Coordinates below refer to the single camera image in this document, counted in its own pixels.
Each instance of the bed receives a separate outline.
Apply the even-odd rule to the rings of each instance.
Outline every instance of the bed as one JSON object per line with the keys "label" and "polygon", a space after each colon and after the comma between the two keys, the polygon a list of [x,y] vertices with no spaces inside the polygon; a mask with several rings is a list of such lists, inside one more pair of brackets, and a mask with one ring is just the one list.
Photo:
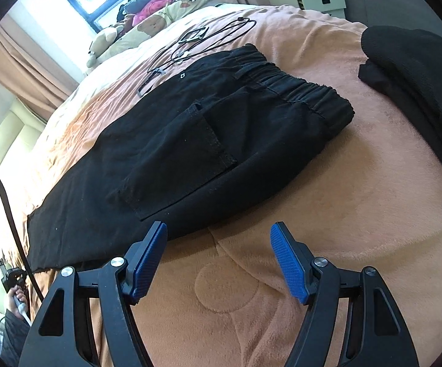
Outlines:
{"label": "bed", "polygon": [[[420,365],[430,366],[442,352],[442,166],[393,103],[357,78],[366,61],[360,23],[289,6],[207,7],[104,62],[53,114],[32,152],[24,199],[15,209],[24,248],[27,215],[98,134],[138,102],[136,85],[153,55],[187,30],[215,30],[239,16],[258,23],[224,49],[256,45],[291,75],[335,88],[355,117],[274,197],[168,243],[148,296],[133,308],[153,363],[284,365],[305,313],[288,292],[270,246],[271,225],[284,221],[296,240],[336,266],[378,268]],[[176,65],[151,85],[190,64]],[[17,262],[15,251],[9,253]],[[36,275],[44,294],[55,274]],[[32,290],[31,303],[34,316],[39,302]],[[344,302],[339,309],[327,366],[339,357]],[[96,300],[92,314],[102,365],[111,366]]]}
{"label": "bed", "polygon": [[107,59],[126,51],[127,49],[137,48],[145,40],[157,35],[173,22],[186,17],[201,8],[214,6],[218,0],[177,0],[167,4],[164,8],[153,13],[146,19],[134,25],[131,30],[115,41],[104,53],[102,53],[95,62],[95,65],[88,70],[91,73],[98,65]]}

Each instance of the elastic waistband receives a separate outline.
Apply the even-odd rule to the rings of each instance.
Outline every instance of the elastic waistband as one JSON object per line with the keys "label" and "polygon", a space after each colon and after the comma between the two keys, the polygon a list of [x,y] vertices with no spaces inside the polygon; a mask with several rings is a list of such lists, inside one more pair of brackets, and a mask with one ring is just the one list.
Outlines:
{"label": "elastic waistband", "polygon": [[274,63],[268,62],[252,44],[230,51],[227,59],[232,61],[236,79],[255,82],[286,102],[303,103],[321,116],[331,138],[340,133],[354,116],[350,102],[338,95],[333,88],[308,83],[283,72]]}

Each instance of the blue gripper pad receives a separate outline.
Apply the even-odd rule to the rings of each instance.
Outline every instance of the blue gripper pad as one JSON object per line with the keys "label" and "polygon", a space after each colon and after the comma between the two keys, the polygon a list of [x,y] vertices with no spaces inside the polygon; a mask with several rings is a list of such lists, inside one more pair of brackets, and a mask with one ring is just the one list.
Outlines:
{"label": "blue gripper pad", "polygon": [[300,303],[306,304],[310,295],[307,288],[309,283],[306,283],[307,274],[296,256],[296,251],[293,249],[297,247],[297,242],[283,223],[280,222],[272,225],[270,244],[291,295],[298,298]]}
{"label": "blue gripper pad", "polygon": [[164,223],[161,223],[153,233],[151,229],[142,241],[142,243],[147,243],[146,249],[133,273],[132,289],[129,293],[133,304],[138,303],[148,293],[168,239],[168,231]]}

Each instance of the black pants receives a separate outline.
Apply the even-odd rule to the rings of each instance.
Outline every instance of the black pants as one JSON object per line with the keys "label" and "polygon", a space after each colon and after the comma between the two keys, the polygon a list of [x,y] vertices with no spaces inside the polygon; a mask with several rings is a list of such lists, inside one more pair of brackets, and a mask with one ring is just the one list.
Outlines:
{"label": "black pants", "polygon": [[282,72],[251,44],[199,59],[110,124],[29,216],[31,266],[123,254],[155,220],[173,239],[239,213],[286,186],[353,116],[334,89]]}

